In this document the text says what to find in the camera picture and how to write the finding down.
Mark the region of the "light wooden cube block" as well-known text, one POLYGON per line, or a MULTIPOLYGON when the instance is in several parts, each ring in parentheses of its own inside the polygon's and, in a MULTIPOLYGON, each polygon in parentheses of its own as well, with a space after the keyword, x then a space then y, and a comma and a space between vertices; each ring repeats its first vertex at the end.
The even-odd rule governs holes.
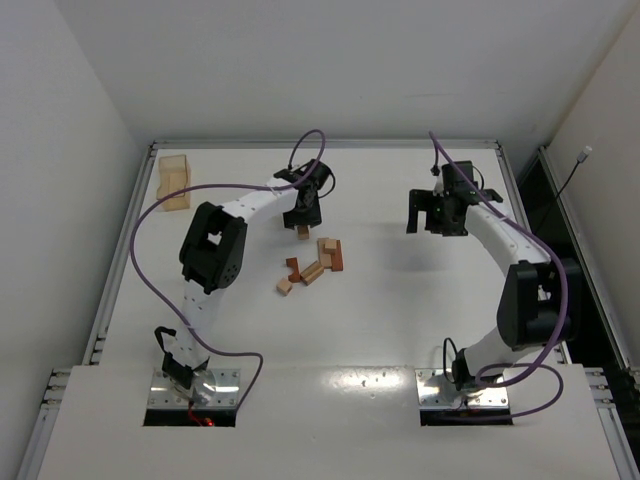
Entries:
POLYGON ((337 251, 338 241, 333 238, 327 238, 323 242, 323 252, 333 255, 337 251))

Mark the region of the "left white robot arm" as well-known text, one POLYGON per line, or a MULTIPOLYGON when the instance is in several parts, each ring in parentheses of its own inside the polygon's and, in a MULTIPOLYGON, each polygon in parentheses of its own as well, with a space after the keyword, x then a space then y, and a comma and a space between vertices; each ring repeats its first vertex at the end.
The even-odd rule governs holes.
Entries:
POLYGON ((236 200, 220 205, 204 202, 196 208, 179 250, 185 285, 182 305, 149 287, 180 321, 178 329, 155 331, 163 352, 162 372, 179 390, 192 393, 213 385, 205 378, 213 355, 255 358, 263 365, 258 352, 219 350, 207 338, 221 297, 240 273, 249 228, 279 216, 290 230, 320 225, 320 190, 334 181, 331 168, 316 158, 298 168, 287 166, 263 185, 233 185, 247 192, 236 200))

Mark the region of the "long light wood block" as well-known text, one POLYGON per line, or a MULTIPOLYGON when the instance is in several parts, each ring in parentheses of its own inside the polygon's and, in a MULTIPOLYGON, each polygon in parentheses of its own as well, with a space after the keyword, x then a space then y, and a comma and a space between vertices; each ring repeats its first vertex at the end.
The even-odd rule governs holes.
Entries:
POLYGON ((326 241, 326 237, 317 239, 318 261, 324 269, 330 269, 332 267, 332 259, 331 254, 325 250, 326 241))

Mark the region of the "long reddish wood block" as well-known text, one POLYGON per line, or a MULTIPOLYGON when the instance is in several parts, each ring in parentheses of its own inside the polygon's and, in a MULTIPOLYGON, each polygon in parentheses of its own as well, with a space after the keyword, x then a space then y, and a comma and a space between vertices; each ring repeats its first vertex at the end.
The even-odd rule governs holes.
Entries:
POLYGON ((331 270, 333 272, 341 272, 344 269, 344 261, 343 261, 343 253, 342 253, 342 245, 339 239, 338 241, 337 251, 331 255, 332 259, 332 267, 331 270))

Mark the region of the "small light cube block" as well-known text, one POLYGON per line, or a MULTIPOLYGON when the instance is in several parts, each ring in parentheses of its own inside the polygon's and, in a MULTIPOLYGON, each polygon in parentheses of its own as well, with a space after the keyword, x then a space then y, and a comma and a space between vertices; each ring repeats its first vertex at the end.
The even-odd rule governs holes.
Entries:
POLYGON ((309 227, 306 225, 300 225, 297 227, 297 237, 299 240, 308 240, 310 238, 309 227))

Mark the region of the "transparent orange plastic box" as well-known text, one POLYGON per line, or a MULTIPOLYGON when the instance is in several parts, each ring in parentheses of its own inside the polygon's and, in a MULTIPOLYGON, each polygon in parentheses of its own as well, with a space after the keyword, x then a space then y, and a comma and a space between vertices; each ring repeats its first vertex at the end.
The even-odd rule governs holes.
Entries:
MULTIPOLYGON (((161 157, 158 163, 158 172, 160 185, 156 193, 157 200, 191 186, 191 167, 186 155, 161 157)), ((182 192, 164 201, 161 208, 170 212, 189 209, 190 205, 191 193, 182 192)))

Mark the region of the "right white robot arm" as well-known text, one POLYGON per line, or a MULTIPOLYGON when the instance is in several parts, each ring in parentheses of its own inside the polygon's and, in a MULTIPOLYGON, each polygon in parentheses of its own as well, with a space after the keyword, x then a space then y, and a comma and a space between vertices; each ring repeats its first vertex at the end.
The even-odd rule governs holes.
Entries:
POLYGON ((505 277, 496 325, 481 340, 457 352, 451 382, 471 389, 493 382, 528 355, 541 367, 551 350, 574 338, 579 329, 581 271, 572 259, 559 258, 515 222, 502 197, 474 179, 469 161, 435 165, 436 185, 409 193, 406 231, 418 230, 425 213, 428 232, 443 237, 475 237, 505 277))

